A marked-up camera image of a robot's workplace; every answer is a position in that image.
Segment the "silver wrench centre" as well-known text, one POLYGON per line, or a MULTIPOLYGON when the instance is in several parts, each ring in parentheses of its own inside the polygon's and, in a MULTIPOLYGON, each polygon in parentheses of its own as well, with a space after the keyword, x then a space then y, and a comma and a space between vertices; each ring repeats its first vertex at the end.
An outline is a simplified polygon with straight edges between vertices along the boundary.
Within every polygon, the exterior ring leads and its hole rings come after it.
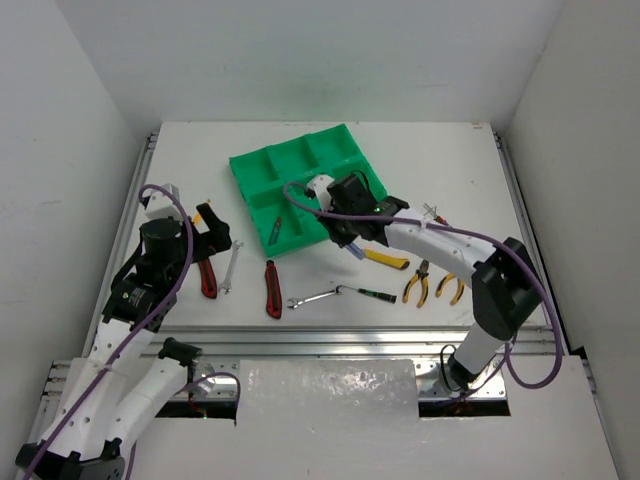
POLYGON ((338 285, 335 288, 325 291, 325 292, 321 292, 321 293, 317 293, 314 295, 310 295, 310 296, 306 296, 304 298, 289 298, 287 300, 287 305, 286 307, 288 309, 291 310, 295 310, 305 304, 308 304, 310 302, 313 301, 317 301, 317 300, 322 300, 331 296, 338 296, 338 295, 342 295, 343 294, 343 286, 342 285, 338 285))

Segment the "aluminium front rail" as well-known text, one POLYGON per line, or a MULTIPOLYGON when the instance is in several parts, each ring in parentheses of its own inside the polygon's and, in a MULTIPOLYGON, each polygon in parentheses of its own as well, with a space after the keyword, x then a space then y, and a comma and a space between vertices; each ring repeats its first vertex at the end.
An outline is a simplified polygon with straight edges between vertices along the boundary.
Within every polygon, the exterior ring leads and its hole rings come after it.
POLYGON ((424 357, 460 345, 462 328, 174 327, 162 328, 142 355, 156 355, 173 337, 219 357, 424 357))

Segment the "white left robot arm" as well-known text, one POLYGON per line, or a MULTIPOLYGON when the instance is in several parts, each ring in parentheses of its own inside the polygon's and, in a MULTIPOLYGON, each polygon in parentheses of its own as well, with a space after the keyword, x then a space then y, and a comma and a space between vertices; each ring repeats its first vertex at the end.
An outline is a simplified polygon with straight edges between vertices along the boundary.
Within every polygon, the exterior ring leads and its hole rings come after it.
POLYGON ((132 367, 177 301, 187 270, 210 268, 231 247, 230 227, 203 203, 195 222, 172 201, 144 200, 147 220, 134 252, 114 276, 93 345, 75 384, 41 438, 24 444, 16 465, 27 479, 127 479, 146 426, 192 382, 201 349, 165 340, 146 375, 124 390, 132 367))

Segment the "silver wrench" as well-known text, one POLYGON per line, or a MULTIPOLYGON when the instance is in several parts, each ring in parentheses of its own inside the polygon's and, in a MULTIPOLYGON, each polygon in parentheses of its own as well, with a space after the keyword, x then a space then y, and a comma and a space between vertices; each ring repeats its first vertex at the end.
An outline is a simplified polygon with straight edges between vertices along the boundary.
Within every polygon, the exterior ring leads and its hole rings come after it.
POLYGON ((342 295, 343 294, 343 286, 342 285, 338 285, 335 288, 325 291, 325 292, 321 292, 321 293, 317 293, 314 295, 310 295, 310 296, 306 296, 304 298, 289 298, 287 300, 287 305, 286 307, 288 309, 291 310, 295 310, 305 304, 308 304, 310 302, 313 301, 317 301, 317 300, 322 300, 331 296, 338 296, 338 295, 342 295))
POLYGON ((235 240, 231 245, 231 256, 229 260, 229 264, 227 267, 227 271, 223 281, 220 283, 218 291, 224 294, 228 294, 232 290, 232 278, 236 268, 237 260, 239 257, 239 252, 243 248, 244 243, 238 240, 235 240))

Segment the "red utility knife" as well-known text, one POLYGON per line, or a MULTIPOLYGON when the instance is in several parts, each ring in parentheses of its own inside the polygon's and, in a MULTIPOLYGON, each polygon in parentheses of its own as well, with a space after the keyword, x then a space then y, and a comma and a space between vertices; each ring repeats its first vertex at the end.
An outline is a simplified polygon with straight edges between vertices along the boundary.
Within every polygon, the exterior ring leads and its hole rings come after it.
POLYGON ((282 317, 282 296, 277 268, 272 260, 266 261, 265 281, 267 286, 266 312, 276 320, 282 317))
POLYGON ((216 299, 218 285, 212 264, 208 258, 198 263, 201 278, 201 293, 208 299, 216 299))

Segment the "green-black screwdriver lower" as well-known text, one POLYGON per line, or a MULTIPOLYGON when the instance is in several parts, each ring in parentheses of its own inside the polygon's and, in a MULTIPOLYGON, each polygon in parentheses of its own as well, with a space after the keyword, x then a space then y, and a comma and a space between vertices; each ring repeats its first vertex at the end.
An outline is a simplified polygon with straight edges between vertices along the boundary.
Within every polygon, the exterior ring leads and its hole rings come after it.
POLYGON ((370 297, 370 298, 374 298, 386 303, 390 303, 390 304, 394 304, 397 300, 397 296, 393 295, 393 294, 389 294, 389 293, 384 293, 384 292, 378 292, 378 291, 374 291, 374 290, 370 290, 370 289, 365 289, 365 288, 356 288, 356 287, 349 287, 346 285, 342 286, 343 289, 348 289, 351 291, 354 291, 358 294, 370 297))

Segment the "silver wrench left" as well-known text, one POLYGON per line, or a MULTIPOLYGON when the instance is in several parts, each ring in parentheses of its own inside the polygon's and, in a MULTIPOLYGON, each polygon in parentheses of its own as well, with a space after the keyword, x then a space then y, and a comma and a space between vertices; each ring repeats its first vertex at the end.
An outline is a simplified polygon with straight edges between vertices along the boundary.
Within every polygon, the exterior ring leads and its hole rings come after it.
POLYGON ((231 256, 229 260, 229 264, 227 267, 227 271, 223 281, 220 283, 218 291, 224 294, 228 294, 232 290, 232 278, 236 268, 237 260, 239 257, 239 252, 243 248, 244 243, 238 240, 235 240, 231 245, 231 256))

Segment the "white foreground cover panel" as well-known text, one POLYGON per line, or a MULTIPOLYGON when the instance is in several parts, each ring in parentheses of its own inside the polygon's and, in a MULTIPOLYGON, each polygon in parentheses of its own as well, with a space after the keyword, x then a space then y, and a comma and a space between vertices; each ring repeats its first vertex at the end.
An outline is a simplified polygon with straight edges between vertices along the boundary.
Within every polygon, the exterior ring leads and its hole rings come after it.
POLYGON ((155 419, 136 479, 613 479, 583 364, 505 416, 423 418, 412 364, 245 361, 236 420, 155 419))

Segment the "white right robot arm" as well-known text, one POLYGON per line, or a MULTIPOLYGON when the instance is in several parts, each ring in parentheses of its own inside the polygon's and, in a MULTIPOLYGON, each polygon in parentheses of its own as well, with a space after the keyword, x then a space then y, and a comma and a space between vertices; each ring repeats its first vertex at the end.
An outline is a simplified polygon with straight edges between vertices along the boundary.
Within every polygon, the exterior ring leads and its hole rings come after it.
POLYGON ((404 200, 390 195, 376 199, 355 174, 340 180, 320 175, 308 187, 320 209, 333 215, 318 221, 339 246, 362 238, 403 250, 447 271, 471 290, 474 323, 440 367, 444 389, 468 390, 540 305, 533 284, 537 276, 523 270, 532 263, 520 241, 511 237, 504 241, 514 252, 509 255, 487 241, 450 233, 404 200))

